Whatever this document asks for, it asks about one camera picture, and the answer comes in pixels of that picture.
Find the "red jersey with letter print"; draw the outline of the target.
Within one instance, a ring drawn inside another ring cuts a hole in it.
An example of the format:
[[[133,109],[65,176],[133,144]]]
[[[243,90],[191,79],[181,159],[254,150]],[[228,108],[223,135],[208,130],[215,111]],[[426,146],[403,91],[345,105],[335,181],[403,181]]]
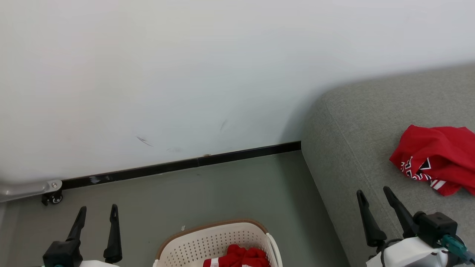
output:
[[[426,181],[442,196],[460,189],[475,196],[475,132],[465,127],[410,125],[390,162],[415,181]]]

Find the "cream perforated laundry basket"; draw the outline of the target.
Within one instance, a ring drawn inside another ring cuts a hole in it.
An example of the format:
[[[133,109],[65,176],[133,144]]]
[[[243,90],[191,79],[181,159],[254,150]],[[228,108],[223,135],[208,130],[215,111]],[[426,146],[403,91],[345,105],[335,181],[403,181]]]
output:
[[[153,267],[203,267],[205,260],[224,256],[232,244],[259,248],[271,267],[284,267],[275,239],[255,220],[217,222],[172,235],[160,246]]]

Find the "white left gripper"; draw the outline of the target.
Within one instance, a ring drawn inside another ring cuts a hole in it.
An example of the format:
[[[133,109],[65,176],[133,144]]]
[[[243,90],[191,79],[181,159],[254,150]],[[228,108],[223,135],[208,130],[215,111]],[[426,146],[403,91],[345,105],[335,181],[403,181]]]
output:
[[[81,231],[85,226],[86,213],[87,207],[82,206],[66,241],[80,240]],[[85,260],[82,261],[80,267],[119,267],[114,265],[115,263],[122,260],[120,223],[118,216],[118,206],[116,204],[112,205],[109,221],[111,223],[111,227],[109,231],[108,244],[103,253],[105,262],[99,260]]]

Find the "silver metal frame bar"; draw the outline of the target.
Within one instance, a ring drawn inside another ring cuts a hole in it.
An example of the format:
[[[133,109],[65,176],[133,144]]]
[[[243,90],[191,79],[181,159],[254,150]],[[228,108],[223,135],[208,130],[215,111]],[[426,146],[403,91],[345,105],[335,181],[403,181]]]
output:
[[[61,180],[36,181],[29,184],[0,183],[0,203],[53,193],[60,190],[62,184]]]

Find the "small black caster wheel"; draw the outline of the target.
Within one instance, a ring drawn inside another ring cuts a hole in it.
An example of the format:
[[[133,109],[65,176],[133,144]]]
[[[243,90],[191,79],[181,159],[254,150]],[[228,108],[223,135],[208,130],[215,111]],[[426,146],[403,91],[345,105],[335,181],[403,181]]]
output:
[[[62,199],[63,199],[62,191],[58,190],[55,192],[44,193],[41,196],[41,203],[45,206],[49,204],[58,204],[62,201]]]

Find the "red garment with white trim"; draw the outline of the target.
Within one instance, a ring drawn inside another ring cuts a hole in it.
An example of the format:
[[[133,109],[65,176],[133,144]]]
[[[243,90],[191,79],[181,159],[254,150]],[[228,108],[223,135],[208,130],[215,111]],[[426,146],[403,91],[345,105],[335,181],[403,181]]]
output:
[[[266,252],[251,247],[246,249],[232,244],[222,257],[207,259],[203,267],[271,267]]]

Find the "black wall baseboard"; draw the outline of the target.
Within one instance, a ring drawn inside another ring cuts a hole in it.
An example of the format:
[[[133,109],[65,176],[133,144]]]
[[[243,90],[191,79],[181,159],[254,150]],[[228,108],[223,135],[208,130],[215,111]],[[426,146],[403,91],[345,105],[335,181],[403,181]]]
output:
[[[61,189],[76,189],[86,186],[106,184],[109,182],[124,181],[140,177],[147,177],[151,175],[165,174],[171,171],[181,171],[183,169],[198,168],[202,166],[234,162],[242,159],[251,159],[261,156],[281,154],[298,150],[301,150],[300,141],[254,148],[249,150],[228,152],[223,154],[214,154],[210,156],[202,156],[199,158],[185,159],[178,162],[170,162],[134,169],[126,169],[122,171],[115,171],[108,174],[98,174],[89,177],[67,179],[62,181]]]

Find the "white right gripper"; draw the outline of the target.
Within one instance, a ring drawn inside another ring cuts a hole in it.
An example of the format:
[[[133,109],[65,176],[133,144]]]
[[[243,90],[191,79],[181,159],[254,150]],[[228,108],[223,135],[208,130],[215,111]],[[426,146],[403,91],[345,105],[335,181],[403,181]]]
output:
[[[390,187],[384,186],[383,191],[402,226],[404,239],[392,240],[382,248],[387,235],[375,221],[363,191],[358,190],[356,196],[366,243],[369,247],[382,248],[375,257],[366,262],[366,267],[449,267],[448,250],[431,247],[416,237],[418,225],[413,216]]]

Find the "grey fabric sofa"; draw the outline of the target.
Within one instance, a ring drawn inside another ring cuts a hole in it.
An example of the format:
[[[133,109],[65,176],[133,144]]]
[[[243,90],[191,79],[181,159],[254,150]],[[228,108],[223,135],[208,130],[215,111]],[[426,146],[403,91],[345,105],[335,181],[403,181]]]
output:
[[[466,127],[475,132],[475,63],[394,74],[332,89],[312,105],[301,149],[351,267],[366,267],[366,245],[356,192],[388,239],[402,227],[383,192],[389,186],[414,214],[441,212],[475,253],[475,196],[443,197],[426,182],[404,176],[390,156],[410,126]]]

